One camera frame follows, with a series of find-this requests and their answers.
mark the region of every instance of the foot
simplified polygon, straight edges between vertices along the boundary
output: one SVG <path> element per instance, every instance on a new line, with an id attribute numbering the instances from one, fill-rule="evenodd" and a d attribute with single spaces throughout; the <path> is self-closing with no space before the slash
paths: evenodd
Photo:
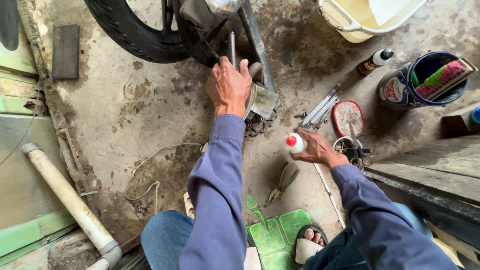
<path id="1" fill-rule="evenodd" d="M 322 236 L 319 233 L 315 233 L 315 235 L 313 235 L 313 230 L 312 229 L 308 229 L 305 232 L 305 234 L 303 235 L 303 238 L 307 239 L 307 240 L 310 240 L 310 241 L 312 241 L 316 244 L 319 244 L 321 246 L 325 246 L 324 240 L 322 239 Z"/>

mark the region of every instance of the electrical cable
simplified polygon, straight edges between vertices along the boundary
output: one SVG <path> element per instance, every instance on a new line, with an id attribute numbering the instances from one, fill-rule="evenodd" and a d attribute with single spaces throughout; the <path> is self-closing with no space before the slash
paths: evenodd
<path id="1" fill-rule="evenodd" d="M 39 98 L 40 98 L 40 90 L 37 90 L 37 92 L 36 92 L 35 109 L 33 110 L 32 120 L 30 121 L 30 124 L 28 125 L 27 131 L 25 131 L 24 136 L 23 136 L 22 139 L 18 142 L 17 146 L 15 146 L 15 148 L 10 152 L 10 154 L 8 154 L 8 156 L 7 156 L 6 158 L 4 158 L 4 159 L 0 162 L 0 165 L 2 165 L 2 164 L 7 160 L 7 158 L 9 158 L 9 157 L 15 152 L 15 150 L 20 146 L 20 144 L 23 142 L 23 140 L 24 140 L 25 137 L 27 136 L 27 133 L 28 133 L 28 131 L 30 130 L 30 127 L 32 126 L 33 119 L 35 119 L 36 107 L 37 107 L 37 105 L 38 105 L 38 99 L 39 99 Z"/>
<path id="2" fill-rule="evenodd" d="M 160 151 L 162 151 L 163 149 L 166 149 L 166 148 L 171 148 L 171 147 L 177 147 L 177 146 L 182 146 L 182 145 L 202 145 L 202 144 L 198 144 L 198 143 L 182 143 L 182 144 L 177 144 L 177 145 L 169 145 L 169 146 L 165 146 L 165 147 L 162 147 L 159 151 L 155 152 L 155 154 L 153 154 L 152 156 L 150 156 L 149 158 L 145 159 L 144 161 L 142 161 L 142 163 L 140 163 L 140 165 L 138 165 L 134 170 L 133 170 L 133 177 L 130 178 L 130 180 L 128 181 L 127 183 L 127 186 L 125 187 L 125 191 L 124 191 L 124 195 L 125 195 L 125 198 L 129 201 L 136 201 L 140 198 L 142 198 L 143 196 L 145 196 L 149 191 L 150 189 L 152 188 L 152 186 L 154 186 L 156 184 L 156 188 L 155 188 L 155 214 L 156 214 L 156 209 L 157 209 L 157 206 L 158 206 L 158 187 L 160 186 L 160 182 L 159 181 L 156 181 L 154 182 L 153 184 L 151 184 L 147 191 L 145 191 L 144 193 L 142 193 L 140 196 L 136 197 L 136 198 L 129 198 L 127 196 L 127 190 L 128 188 L 130 187 L 130 184 L 132 183 L 132 180 L 135 178 L 135 173 L 137 172 L 137 170 L 145 164 L 145 162 L 149 161 L 151 158 L 153 158 L 154 156 L 156 156 L 158 153 L 160 153 Z"/>

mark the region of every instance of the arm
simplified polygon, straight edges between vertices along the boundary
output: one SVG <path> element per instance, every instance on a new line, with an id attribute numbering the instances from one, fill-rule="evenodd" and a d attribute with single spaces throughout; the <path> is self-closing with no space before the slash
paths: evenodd
<path id="1" fill-rule="evenodd" d="M 240 73 L 226 57 L 212 69 L 206 91 L 215 105 L 209 144 L 188 179 L 195 222 L 178 269 L 242 269 L 247 235 L 241 218 L 241 145 L 245 101 L 252 79 L 247 60 Z"/>
<path id="2" fill-rule="evenodd" d="M 373 269 L 457 269 L 431 239 L 416 231 L 398 207 L 316 132 L 297 129 L 307 149 L 295 160 L 330 168 L 360 252 Z"/>

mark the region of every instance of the blue plastic bucket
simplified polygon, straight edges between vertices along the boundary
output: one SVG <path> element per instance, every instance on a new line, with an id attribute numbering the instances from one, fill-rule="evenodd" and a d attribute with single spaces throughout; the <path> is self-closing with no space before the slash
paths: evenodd
<path id="1" fill-rule="evenodd" d="M 444 65 L 458 59 L 460 59 L 458 56 L 446 51 L 433 51 L 385 75 L 377 87 L 382 105 L 393 110 L 409 110 L 423 106 L 440 106 L 455 101 L 465 92 L 468 78 L 435 100 L 427 100 L 415 91 L 412 73 L 415 70 L 419 82 L 423 82 Z"/>

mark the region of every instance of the label on bucket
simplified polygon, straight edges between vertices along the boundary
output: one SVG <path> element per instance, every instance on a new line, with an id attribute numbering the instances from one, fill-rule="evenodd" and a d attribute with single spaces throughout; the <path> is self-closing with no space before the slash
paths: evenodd
<path id="1" fill-rule="evenodd" d="M 407 103 L 407 81 L 403 73 L 399 71 L 392 75 L 380 89 L 380 98 L 396 105 Z"/>

